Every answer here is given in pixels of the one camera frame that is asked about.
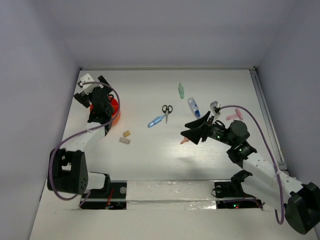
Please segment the clear glue bottle blue cap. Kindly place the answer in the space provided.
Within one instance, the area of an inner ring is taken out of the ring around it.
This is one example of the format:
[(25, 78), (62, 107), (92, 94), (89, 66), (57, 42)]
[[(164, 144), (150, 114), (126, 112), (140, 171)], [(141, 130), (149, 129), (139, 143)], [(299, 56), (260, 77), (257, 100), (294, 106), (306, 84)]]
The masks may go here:
[(200, 110), (199, 110), (199, 107), (198, 107), (195, 99), (193, 97), (190, 97), (190, 98), (188, 98), (187, 102), (188, 102), (190, 109), (194, 113), (195, 117), (197, 119), (199, 119), (201, 117), (201, 114), (200, 114)]

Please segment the black handled scissors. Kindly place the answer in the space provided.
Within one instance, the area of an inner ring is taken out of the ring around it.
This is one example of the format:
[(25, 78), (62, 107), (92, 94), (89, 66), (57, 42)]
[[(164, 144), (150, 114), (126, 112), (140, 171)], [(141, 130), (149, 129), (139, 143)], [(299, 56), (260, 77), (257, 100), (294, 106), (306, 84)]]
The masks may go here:
[(173, 111), (173, 107), (171, 105), (163, 105), (162, 106), (162, 112), (165, 114), (165, 123), (168, 123), (168, 117), (169, 114), (171, 114)]

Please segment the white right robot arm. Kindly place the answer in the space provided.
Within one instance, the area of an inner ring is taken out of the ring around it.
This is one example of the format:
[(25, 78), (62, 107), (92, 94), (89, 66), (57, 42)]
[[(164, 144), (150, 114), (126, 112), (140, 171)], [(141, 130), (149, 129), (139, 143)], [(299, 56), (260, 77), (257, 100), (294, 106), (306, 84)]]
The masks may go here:
[(320, 222), (320, 189), (292, 178), (277, 165), (263, 158), (247, 141), (247, 125), (234, 120), (229, 127), (209, 112), (185, 124), (180, 134), (194, 144), (211, 138), (230, 146), (229, 159), (240, 167), (232, 176), (230, 190), (235, 196), (244, 193), (254, 196), (284, 215), (287, 223), (299, 234), (305, 235)]

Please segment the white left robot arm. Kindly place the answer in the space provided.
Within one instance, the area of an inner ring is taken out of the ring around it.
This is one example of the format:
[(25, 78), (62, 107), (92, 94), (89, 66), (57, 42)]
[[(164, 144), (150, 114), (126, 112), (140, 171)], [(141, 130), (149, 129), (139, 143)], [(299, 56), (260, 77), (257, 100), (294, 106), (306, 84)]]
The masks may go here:
[(100, 75), (94, 80), (90, 74), (80, 78), (74, 99), (89, 109), (84, 130), (59, 143), (50, 153), (47, 188), (63, 201), (70, 201), (85, 193), (88, 186), (86, 152), (90, 151), (110, 131), (120, 110), (112, 106), (118, 93)]

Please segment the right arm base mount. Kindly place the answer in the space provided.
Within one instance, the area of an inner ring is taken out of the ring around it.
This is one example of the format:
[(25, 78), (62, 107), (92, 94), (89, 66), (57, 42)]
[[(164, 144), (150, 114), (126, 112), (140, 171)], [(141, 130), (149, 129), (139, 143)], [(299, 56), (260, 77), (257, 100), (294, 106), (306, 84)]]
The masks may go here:
[(264, 203), (253, 195), (245, 193), (242, 183), (252, 174), (241, 170), (231, 177), (230, 180), (218, 180), (214, 182), (211, 195), (216, 199), (218, 209), (262, 209)]

